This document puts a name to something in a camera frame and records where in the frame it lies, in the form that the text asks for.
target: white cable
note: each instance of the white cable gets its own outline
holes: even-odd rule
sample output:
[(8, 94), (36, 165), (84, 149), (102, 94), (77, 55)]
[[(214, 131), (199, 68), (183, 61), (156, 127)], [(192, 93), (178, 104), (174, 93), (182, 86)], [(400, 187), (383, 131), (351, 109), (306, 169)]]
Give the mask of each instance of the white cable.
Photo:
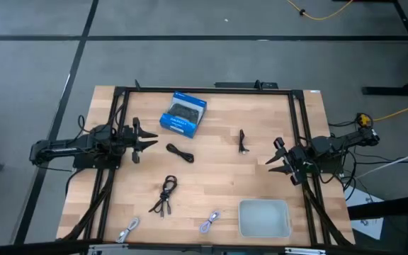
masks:
[(367, 171), (367, 172), (365, 172), (364, 174), (361, 174), (360, 176), (357, 176), (357, 178), (361, 178), (361, 177), (363, 177), (363, 176), (365, 176), (365, 175), (367, 175), (367, 174), (371, 174), (371, 173), (373, 173), (374, 171), (381, 170), (382, 168), (385, 168), (385, 167), (387, 167), (387, 166), (391, 166), (391, 165), (394, 165), (394, 164), (396, 164), (396, 163), (403, 162), (404, 160), (408, 160), (408, 156), (405, 157), (405, 158), (398, 159), (398, 160), (396, 160), (396, 161), (390, 162), (390, 163), (388, 163), (388, 164), (384, 164), (383, 166), (379, 166), (378, 168), (375, 168), (375, 169), (373, 169), (373, 170)]
[(199, 232), (207, 233), (209, 231), (209, 229), (210, 229), (210, 226), (211, 226), (212, 222), (216, 221), (216, 219), (218, 219), (220, 217), (220, 215), (221, 214), (218, 211), (212, 212), (212, 214), (209, 217), (209, 220), (207, 220), (206, 222), (201, 224), (201, 226), (199, 227)]
[(128, 227), (124, 231), (119, 233), (119, 237), (116, 239), (116, 242), (119, 244), (122, 244), (123, 242), (125, 242), (125, 239), (127, 238), (128, 233), (134, 230), (136, 226), (138, 226), (139, 223), (140, 223), (140, 219), (138, 219), (137, 217), (133, 218), (133, 220), (130, 222)]

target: blue box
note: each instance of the blue box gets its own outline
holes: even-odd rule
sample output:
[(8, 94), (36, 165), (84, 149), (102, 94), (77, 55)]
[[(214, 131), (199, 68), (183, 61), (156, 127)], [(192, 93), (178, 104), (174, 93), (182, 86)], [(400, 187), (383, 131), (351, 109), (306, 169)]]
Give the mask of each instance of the blue box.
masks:
[(160, 125), (178, 134), (193, 138), (206, 109), (206, 101), (184, 93), (174, 92), (169, 109), (161, 115)]

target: wooden tabletop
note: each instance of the wooden tabletop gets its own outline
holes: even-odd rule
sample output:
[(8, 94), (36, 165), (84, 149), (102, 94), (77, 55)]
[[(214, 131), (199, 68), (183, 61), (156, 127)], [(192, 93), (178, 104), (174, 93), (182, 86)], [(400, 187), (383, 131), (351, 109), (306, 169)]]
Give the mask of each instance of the wooden tabletop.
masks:
[[(86, 129), (106, 123), (113, 91), (114, 86), (96, 87)], [(328, 136), (322, 95), (319, 91), (304, 92), (312, 136)], [(159, 142), (140, 154), (139, 164), (131, 161), (130, 150), (124, 155), (115, 175), (104, 241), (114, 242), (131, 219), (139, 217), (140, 225), (126, 239), (129, 243), (309, 246), (301, 187), (294, 186), (289, 176), (268, 173), (271, 165), (265, 165), (275, 153), (276, 137), (282, 137), (287, 148), (294, 145), (287, 96), (215, 93), (194, 96), (207, 101), (208, 109), (195, 137), (189, 139), (159, 125), (160, 116), (171, 103), (172, 93), (130, 93), (125, 123), (131, 125), (132, 118), (138, 117), (144, 130), (158, 134)], [(302, 133), (298, 102), (296, 108)], [(238, 152), (240, 129), (246, 135), (244, 145), (250, 150), (247, 154)], [(168, 143), (194, 154), (195, 162), (189, 164), (168, 152), (165, 148)], [(57, 237), (68, 234), (86, 212), (95, 175), (95, 169), (87, 169), (70, 181)], [(148, 210), (159, 200), (168, 175), (177, 177), (178, 186), (169, 201), (172, 214), (165, 214), (161, 219), (159, 214)], [(345, 238), (353, 242), (341, 185), (338, 181), (322, 184), (322, 194), (328, 215)], [(285, 200), (291, 217), (291, 236), (242, 237), (238, 205), (246, 198)], [(201, 234), (200, 224), (214, 210), (221, 212), (221, 218), (212, 224), (207, 234)], [(96, 236), (99, 219), (100, 212), (97, 212), (92, 237)], [(314, 219), (318, 240), (322, 241), (316, 213)]]

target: clear plastic container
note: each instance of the clear plastic container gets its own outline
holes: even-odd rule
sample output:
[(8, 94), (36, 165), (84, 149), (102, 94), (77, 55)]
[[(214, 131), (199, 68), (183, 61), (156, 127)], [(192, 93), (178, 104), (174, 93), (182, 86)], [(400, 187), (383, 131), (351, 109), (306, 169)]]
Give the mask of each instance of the clear plastic container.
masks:
[(243, 237), (289, 237), (292, 227), (288, 204), (269, 199), (240, 201), (239, 231)]

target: gray floor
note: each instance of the gray floor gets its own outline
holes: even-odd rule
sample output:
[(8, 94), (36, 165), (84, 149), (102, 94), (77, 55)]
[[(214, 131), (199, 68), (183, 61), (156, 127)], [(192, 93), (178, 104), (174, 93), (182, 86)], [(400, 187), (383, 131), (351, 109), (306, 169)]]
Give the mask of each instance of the gray floor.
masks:
[[(295, 1), (315, 16), (340, 6)], [(401, 1), (408, 15), (408, 1)], [(0, 1), (0, 34), (80, 35), (91, 0)], [(317, 22), (301, 18), (286, 1), (101, 1), (91, 35), (404, 35), (389, 4), (350, 5)], [(0, 244), (8, 244), (26, 199), (34, 168), (30, 145), (46, 137), (59, 102), (75, 42), (0, 42)], [(59, 138), (74, 136), (95, 85), (212, 86), (216, 81), (276, 81), (285, 89), (318, 89), (331, 122), (357, 112), (384, 116), (408, 106), (408, 97), (363, 96), (362, 86), (408, 81), (408, 43), (378, 42), (88, 42)], [(408, 154), (408, 113), (375, 124), (381, 143), (360, 153)], [(349, 129), (333, 130), (337, 135)], [(70, 161), (53, 167), (69, 168)], [(360, 167), (358, 172), (371, 169)], [(60, 220), (68, 173), (49, 171), (28, 242), (51, 241)], [(408, 165), (366, 176), (380, 198), (408, 196)], [(394, 232), (384, 229), (384, 233)], [(386, 245), (398, 248), (398, 243)]]

